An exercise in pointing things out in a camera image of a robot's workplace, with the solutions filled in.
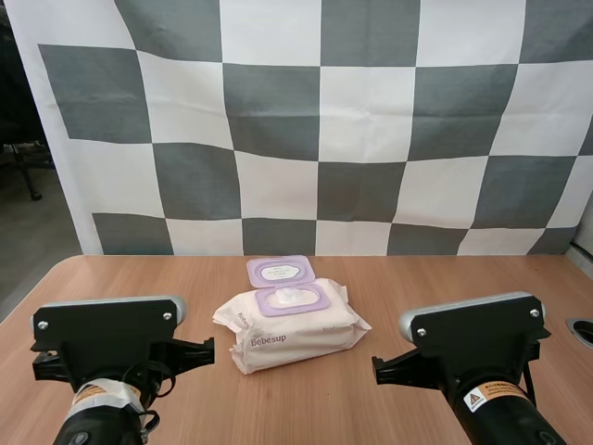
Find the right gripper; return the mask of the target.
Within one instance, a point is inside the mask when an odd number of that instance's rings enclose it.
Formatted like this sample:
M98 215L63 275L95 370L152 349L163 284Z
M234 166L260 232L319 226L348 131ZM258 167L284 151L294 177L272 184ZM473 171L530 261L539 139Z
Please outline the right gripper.
M377 385L427 389L444 385L438 353L432 349L416 348L389 360L373 356L372 369Z

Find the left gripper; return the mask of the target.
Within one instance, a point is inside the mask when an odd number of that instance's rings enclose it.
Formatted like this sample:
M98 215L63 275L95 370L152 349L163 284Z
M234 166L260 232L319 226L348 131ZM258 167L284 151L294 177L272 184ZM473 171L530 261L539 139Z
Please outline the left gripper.
M66 382L77 391L83 384L107 378L130 384L143 393L157 395L162 382L215 362L214 339L203 343L170 339L140 348L137 357L129 346L95 347L87 354L65 345L57 352L41 351L32 370L37 380Z

